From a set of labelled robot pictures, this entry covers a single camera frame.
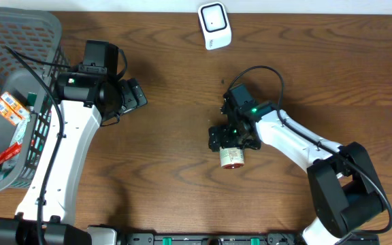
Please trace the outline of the green lid white jar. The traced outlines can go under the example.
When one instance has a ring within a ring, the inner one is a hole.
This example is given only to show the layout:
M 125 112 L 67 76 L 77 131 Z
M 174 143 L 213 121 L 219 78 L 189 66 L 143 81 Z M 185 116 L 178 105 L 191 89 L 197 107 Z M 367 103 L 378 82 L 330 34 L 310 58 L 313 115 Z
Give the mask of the green lid white jar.
M 244 166 L 244 151 L 240 148 L 221 148 L 220 166 L 223 169 L 237 169 Z

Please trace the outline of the orange juice box pair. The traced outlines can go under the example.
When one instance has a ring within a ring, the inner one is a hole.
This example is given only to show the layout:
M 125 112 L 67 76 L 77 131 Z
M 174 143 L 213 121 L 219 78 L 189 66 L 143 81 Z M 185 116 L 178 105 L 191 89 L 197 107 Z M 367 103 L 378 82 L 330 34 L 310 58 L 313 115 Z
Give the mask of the orange juice box pair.
M 30 111 L 9 92 L 0 95 L 0 115 L 14 126 L 30 119 Z

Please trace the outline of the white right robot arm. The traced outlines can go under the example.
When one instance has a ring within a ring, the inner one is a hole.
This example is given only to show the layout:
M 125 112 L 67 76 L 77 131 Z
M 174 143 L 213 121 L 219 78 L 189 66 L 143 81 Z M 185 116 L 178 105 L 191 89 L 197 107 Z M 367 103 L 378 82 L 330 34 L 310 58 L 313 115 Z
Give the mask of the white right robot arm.
M 208 130 L 208 147 L 225 169 L 244 165 L 244 151 L 267 144 L 305 171 L 316 218 L 298 244 L 378 244 L 360 226 L 387 209 L 387 198 L 367 150 L 359 143 L 326 140 L 291 119 L 273 103 L 258 103 L 243 84 L 224 95 L 224 125 Z

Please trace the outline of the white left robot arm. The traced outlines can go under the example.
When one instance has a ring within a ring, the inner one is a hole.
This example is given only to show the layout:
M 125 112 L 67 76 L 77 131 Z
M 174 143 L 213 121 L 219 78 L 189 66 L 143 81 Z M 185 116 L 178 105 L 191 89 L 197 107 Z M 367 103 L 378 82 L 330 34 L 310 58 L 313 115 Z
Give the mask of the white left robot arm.
M 91 141 L 113 118 L 148 103 L 138 81 L 123 78 L 118 46 L 88 40 L 81 63 L 43 85 L 52 107 L 46 144 L 32 183 L 13 218 L 0 218 L 0 244 L 124 244 L 107 225 L 75 227 L 76 194 Z

